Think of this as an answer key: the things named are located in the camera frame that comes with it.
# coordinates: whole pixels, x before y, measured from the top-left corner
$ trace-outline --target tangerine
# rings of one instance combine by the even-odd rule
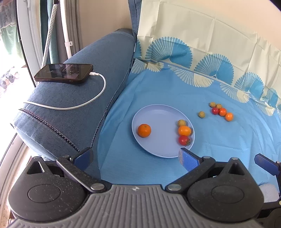
[[[138,135],[140,137],[146,138],[151,133],[151,127],[148,124],[141,124],[138,127]]]

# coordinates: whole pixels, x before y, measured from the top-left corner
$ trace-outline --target denim upholstery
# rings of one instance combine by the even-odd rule
[[[24,104],[23,107],[58,129],[80,150],[89,147],[106,107],[110,103],[108,111],[125,87],[132,66],[134,46],[132,31],[118,30],[85,47],[65,62],[92,64],[93,71],[106,78],[105,91],[92,103],[67,111],[32,104]],[[72,107],[90,100],[102,87],[103,80],[99,76],[90,76],[86,82],[79,85],[43,82],[35,88],[28,100],[55,107]],[[105,116],[94,141],[94,153],[97,152],[98,135],[104,119]],[[22,111],[18,112],[13,125],[26,145],[39,155],[56,159],[62,155],[77,153],[50,128]],[[90,167],[86,172],[91,174]]]
[[[139,29],[140,15],[141,15],[141,1],[142,0],[128,0],[129,9],[132,20],[132,29],[135,40],[137,40],[137,34]]]

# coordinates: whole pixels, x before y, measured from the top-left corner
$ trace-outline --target cherry tomato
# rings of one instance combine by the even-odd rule
[[[181,135],[178,138],[178,142],[180,143],[180,145],[187,146],[190,144],[190,138],[188,136]]]
[[[226,113],[227,113],[227,110],[226,110],[225,108],[220,108],[220,109],[219,109],[219,115],[220,115],[220,116],[225,116]]]
[[[191,129],[188,126],[180,126],[178,128],[178,134],[179,135],[185,135],[185,136],[190,136],[191,134]]]
[[[226,115],[225,115],[225,119],[227,121],[232,121],[233,120],[233,114],[231,112],[228,112]]]
[[[212,113],[213,113],[214,115],[217,115],[217,114],[219,113],[219,109],[216,108],[216,107],[212,108]]]

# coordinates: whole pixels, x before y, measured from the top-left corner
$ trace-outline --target smartphone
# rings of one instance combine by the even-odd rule
[[[91,64],[48,64],[34,76],[35,81],[83,83],[93,71]]]

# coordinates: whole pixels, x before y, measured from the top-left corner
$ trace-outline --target blue tablecloth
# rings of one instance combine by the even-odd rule
[[[208,78],[197,83],[192,75],[179,73],[179,68],[160,65],[162,69],[157,72],[157,68],[146,69],[136,60],[126,88],[109,111],[98,142],[102,179],[114,184],[165,187],[187,172],[177,158],[159,158],[146,152],[132,134],[132,118],[139,109],[165,104],[180,110],[192,122],[196,132],[193,153],[217,161],[239,157],[258,184],[277,186],[276,178],[254,163],[258,153],[273,161],[281,159],[281,121],[277,111],[268,116],[262,104],[252,98],[246,103],[233,99],[224,84],[216,80]],[[232,112],[234,120],[227,122],[213,115],[209,107],[212,101]],[[199,111],[206,113],[204,119],[198,117]]]

